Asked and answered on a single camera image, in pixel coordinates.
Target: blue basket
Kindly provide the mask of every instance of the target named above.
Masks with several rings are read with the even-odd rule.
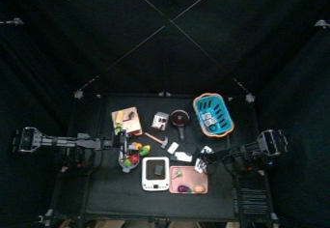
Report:
[[[223,137],[233,130],[233,122],[219,94],[201,94],[193,99],[193,108],[204,135]]]

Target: toy food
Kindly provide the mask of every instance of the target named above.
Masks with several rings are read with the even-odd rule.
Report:
[[[180,193],[189,193],[191,192],[191,189],[185,185],[180,185],[177,187],[177,192],[180,192]]]
[[[195,193],[204,193],[204,187],[201,185],[193,186],[193,192]]]

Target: pink object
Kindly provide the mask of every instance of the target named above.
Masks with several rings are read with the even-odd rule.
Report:
[[[181,172],[181,176],[169,180],[169,192],[180,193],[180,194],[205,194],[207,193],[207,175],[204,173],[199,173],[193,166],[171,166],[169,167],[169,178],[175,176],[176,172]],[[181,193],[177,191],[177,187],[180,185],[185,185],[192,192]],[[195,193],[195,186],[203,186],[204,192]]]

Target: black tent wall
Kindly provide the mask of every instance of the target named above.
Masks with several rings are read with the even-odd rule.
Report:
[[[73,92],[256,97],[287,130],[272,172],[287,227],[328,226],[328,0],[0,0],[0,226],[44,214],[56,154],[9,153],[16,128],[66,132]]]

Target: frying pan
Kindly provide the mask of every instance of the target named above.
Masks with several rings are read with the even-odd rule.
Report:
[[[188,113],[181,110],[173,110],[169,114],[169,120],[171,123],[179,128],[179,135],[180,135],[180,140],[184,140],[184,131],[183,127],[188,124],[189,122],[189,115]]]

